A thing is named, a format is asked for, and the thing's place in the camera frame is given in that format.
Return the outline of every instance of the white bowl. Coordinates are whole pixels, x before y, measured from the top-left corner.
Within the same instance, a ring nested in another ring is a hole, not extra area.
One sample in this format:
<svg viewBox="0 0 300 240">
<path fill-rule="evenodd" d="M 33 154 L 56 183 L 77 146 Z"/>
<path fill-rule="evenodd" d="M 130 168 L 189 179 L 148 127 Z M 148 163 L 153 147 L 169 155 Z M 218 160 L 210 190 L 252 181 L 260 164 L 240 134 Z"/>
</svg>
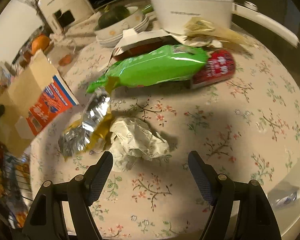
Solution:
<svg viewBox="0 0 300 240">
<path fill-rule="evenodd" d="M 138 24 L 136 27 L 134 27 L 134 29 L 136 32 L 140 33 L 140 32 L 145 31 L 146 28 L 148 27 L 148 25 L 149 25 L 149 18 L 146 16 L 145 19 L 140 24 Z M 111 38 L 111 39 L 101 40 L 101 39 L 98 39 L 98 37 L 97 37 L 97 40 L 99 41 L 101 46 L 106 47 L 106 48 L 113 48 L 118 44 L 118 42 L 122 39 L 122 37 L 123 37 L 123 34 L 121 33 L 120 35 L 118 35 L 114 38 Z"/>
<path fill-rule="evenodd" d="M 94 33 L 98 39 L 108 40 L 114 38 L 115 36 L 122 34 L 123 30 L 133 28 L 142 22 L 143 13 L 138 6 L 131 6 L 127 9 L 130 11 L 130 16 L 127 18 L 101 30 L 99 29 L 99 25 L 94 28 Z"/>
</svg>

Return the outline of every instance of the white paper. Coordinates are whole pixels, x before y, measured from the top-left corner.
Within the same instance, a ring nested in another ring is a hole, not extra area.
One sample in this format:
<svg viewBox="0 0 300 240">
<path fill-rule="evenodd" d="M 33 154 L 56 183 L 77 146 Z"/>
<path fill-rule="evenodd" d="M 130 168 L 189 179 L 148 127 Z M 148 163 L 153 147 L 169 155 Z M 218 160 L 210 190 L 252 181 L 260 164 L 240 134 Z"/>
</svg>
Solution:
<svg viewBox="0 0 300 240">
<path fill-rule="evenodd" d="M 169 152 L 167 141 L 157 132 L 153 134 L 140 119 L 118 117 L 110 132 L 112 146 L 109 151 L 114 158 L 113 171 L 130 170 L 137 158 L 151 161 Z"/>
</svg>

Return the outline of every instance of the green package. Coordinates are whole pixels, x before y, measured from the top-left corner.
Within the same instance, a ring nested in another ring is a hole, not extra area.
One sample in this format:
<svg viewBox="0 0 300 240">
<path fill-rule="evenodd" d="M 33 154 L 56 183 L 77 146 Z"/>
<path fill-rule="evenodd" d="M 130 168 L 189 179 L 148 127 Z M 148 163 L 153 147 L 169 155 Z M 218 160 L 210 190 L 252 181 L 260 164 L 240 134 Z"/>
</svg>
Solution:
<svg viewBox="0 0 300 240">
<path fill-rule="evenodd" d="M 204 67 L 207 59 L 207 53 L 201 48 L 165 45 L 148 54 L 114 63 L 97 81 L 89 85 L 87 93 L 105 86 L 109 77 L 119 78 L 116 87 L 143 87 L 165 81 L 188 80 Z"/>
</svg>

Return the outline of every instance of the wall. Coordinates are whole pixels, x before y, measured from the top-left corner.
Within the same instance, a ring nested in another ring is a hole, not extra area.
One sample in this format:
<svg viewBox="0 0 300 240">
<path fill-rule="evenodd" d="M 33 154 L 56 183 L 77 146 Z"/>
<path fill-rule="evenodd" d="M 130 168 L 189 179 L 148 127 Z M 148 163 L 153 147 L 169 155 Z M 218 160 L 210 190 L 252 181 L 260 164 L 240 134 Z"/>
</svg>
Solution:
<svg viewBox="0 0 300 240">
<path fill-rule="evenodd" d="M 0 61 L 9 64 L 41 20 L 31 7 L 11 0 L 0 15 Z"/>
</svg>

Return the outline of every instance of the crumpled foil packaging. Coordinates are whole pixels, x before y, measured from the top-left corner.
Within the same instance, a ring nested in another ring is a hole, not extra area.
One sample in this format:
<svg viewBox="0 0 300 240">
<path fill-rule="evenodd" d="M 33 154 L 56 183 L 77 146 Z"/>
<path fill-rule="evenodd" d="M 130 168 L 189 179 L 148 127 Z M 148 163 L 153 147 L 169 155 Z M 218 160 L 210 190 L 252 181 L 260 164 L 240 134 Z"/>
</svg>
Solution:
<svg viewBox="0 0 300 240">
<path fill-rule="evenodd" d="M 80 120 L 65 129 L 58 141 L 64 158 L 81 151 L 102 151 L 112 119 L 110 95 L 104 87 L 96 89 Z"/>
</svg>

